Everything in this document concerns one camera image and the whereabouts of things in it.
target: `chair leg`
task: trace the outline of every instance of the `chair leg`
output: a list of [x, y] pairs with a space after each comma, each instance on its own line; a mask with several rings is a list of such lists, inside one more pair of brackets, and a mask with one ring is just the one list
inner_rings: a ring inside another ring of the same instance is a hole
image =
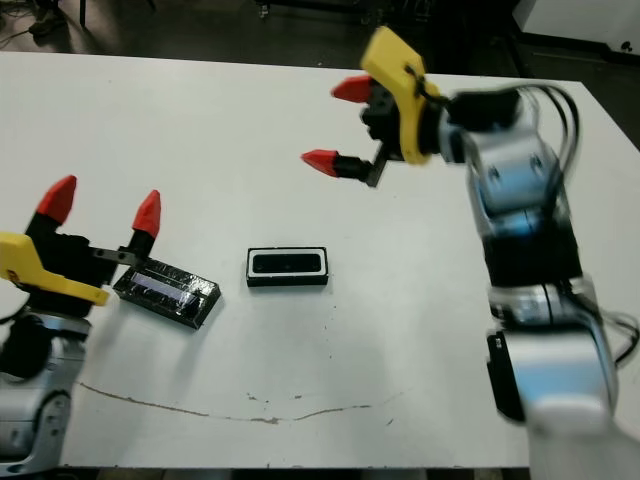
[[87, 0], [80, 0], [80, 25], [84, 28], [87, 16]]

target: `white table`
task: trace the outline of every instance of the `white table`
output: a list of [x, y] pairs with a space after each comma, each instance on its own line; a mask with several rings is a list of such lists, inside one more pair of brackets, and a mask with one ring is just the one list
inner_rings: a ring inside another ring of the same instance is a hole
[[[22, 231], [73, 173], [64, 230], [114, 248], [157, 188], [153, 256], [223, 293], [198, 332], [115, 296], [94, 309], [62, 463], [527, 464], [486, 373], [494, 324], [463, 168], [391, 165], [371, 190], [299, 160], [373, 156], [359, 106], [329, 96], [354, 72], [21, 53], [0, 55], [0, 72], [2, 229]], [[431, 78], [445, 93], [509, 81]], [[583, 267], [603, 305], [637, 315], [640, 154], [581, 84], [563, 85], [584, 127], [569, 186]], [[247, 248], [260, 246], [327, 247], [329, 285], [249, 290]], [[3, 313], [22, 299], [0, 285]], [[636, 359], [618, 407], [636, 434], [639, 381]]]

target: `crack on table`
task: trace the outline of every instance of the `crack on table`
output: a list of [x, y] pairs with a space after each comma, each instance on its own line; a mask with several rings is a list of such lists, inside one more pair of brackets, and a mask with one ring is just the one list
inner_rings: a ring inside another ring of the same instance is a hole
[[[91, 392], [97, 393], [98, 395], [102, 395], [102, 396], [105, 396], [107, 398], [112, 398], [114, 400], [122, 400], [124, 402], [132, 403], [134, 405], [141, 405], [141, 406], [144, 406], [144, 407], [159, 408], [161, 410], [168, 410], [170, 412], [185, 413], [187, 415], [195, 415], [197, 417], [208, 417], [208, 418], [213, 418], [213, 419], [216, 419], [216, 420], [230, 420], [230, 421], [234, 421], [234, 422], [257, 422], [257, 423], [265, 423], [267, 425], [279, 425], [280, 422], [300, 422], [300, 421], [307, 420], [307, 419], [312, 418], [312, 417], [316, 417], [318, 415], [326, 415], [328, 413], [344, 412], [344, 411], [347, 411], [347, 410], [361, 410], [361, 409], [366, 409], [366, 408], [373, 408], [375, 406], [375, 405], [350, 405], [348, 407], [325, 408], [323, 410], [318, 410], [316, 412], [311, 412], [311, 413], [308, 413], [306, 415], [302, 415], [300, 417], [293, 417], [293, 418], [281, 418], [281, 417], [242, 418], [242, 417], [231, 417], [231, 416], [227, 416], [227, 415], [212, 415], [210, 413], [196, 412], [194, 410], [185, 410], [184, 408], [170, 407], [168, 405], [161, 405], [161, 404], [158, 404], [158, 403], [145, 402], [143, 400], [136, 400], [135, 398], [132, 398], [132, 397], [125, 397], [123, 395], [117, 395], [115, 393], [105, 392], [104, 390], [100, 390], [100, 389], [97, 389], [95, 387], [91, 387], [91, 386], [87, 385], [84, 382], [79, 382], [78, 385], [80, 385], [81, 387], [86, 388], [87, 390], [89, 390]], [[385, 401], [379, 403], [378, 405], [379, 406], [384, 406], [387, 403], [389, 403], [390, 401], [396, 399], [397, 397], [399, 397], [401, 395], [404, 395], [404, 393], [405, 392], [397, 393], [397, 394], [389, 397]]]
[[123, 397], [121, 395], [116, 395], [115, 393], [104, 392], [102, 390], [98, 390], [97, 388], [90, 387], [89, 385], [87, 385], [86, 383], [83, 383], [83, 382], [80, 382], [79, 385], [81, 385], [84, 388], [86, 388], [87, 390], [90, 390], [90, 391], [92, 391], [94, 393], [97, 393], [99, 395], [104, 395], [105, 397], [114, 398], [116, 400], [122, 400], [124, 402], [133, 403], [135, 405], [143, 405], [145, 407], [160, 408], [162, 410], [169, 410], [171, 412], [177, 412], [177, 413], [186, 413], [188, 415], [196, 415], [198, 417], [210, 417], [211, 416], [208, 413], [195, 412], [193, 410], [185, 410], [183, 408], [170, 407], [168, 405], [159, 405], [157, 403], [144, 402], [142, 400], [136, 400], [135, 398]]

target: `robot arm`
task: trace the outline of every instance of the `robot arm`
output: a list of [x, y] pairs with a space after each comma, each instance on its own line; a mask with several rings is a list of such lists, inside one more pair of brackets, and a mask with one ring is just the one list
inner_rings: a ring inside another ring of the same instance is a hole
[[119, 264], [149, 255], [160, 225], [160, 195], [151, 192], [133, 223], [128, 246], [93, 248], [89, 240], [56, 233], [71, 210], [76, 179], [54, 185], [26, 234], [0, 233], [0, 277], [29, 293], [0, 348], [0, 477], [58, 466], [71, 413], [71, 391], [82, 369], [85, 319], [108, 294]]
[[[388, 160], [421, 164], [439, 153], [466, 165], [498, 322], [487, 337], [489, 377], [498, 410], [527, 427], [532, 477], [637, 478], [640, 444], [613, 421], [616, 366], [564, 192], [579, 137], [571, 97], [528, 84], [445, 98], [426, 82], [419, 56], [384, 27], [362, 66], [370, 75], [345, 80], [333, 94], [366, 102], [362, 121], [382, 142], [375, 161], [325, 150], [303, 160], [369, 186]], [[565, 140], [558, 154], [538, 132], [534, 93], [560, 114]]]

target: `red fingertip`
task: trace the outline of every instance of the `red fingertip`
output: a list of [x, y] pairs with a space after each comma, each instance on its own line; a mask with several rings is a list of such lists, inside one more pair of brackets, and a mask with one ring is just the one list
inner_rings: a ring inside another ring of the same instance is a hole
[[75, 191], [76, 177], [73, 175], [64, 177], [44, 195], [36, 212], [46, 215], [62, 225], [71, 211]]
[[345, 78], [340, 85], [331, 90], [331, 95], [349, 102], [366, 103], [371, 95], [371, 77], [359, 75]]
[[153, 190], [140, 205], [133, 229], [142, 230], [156, 238], [160, 231], [160, 210], [160, 192]]
[[336, 150], [312, 150], [303, 153], [301, 158], [316, 170], [332, 177], [337, 177], [338, 174], [333, 168], [333, 162], [337, 156], [338, 152]]

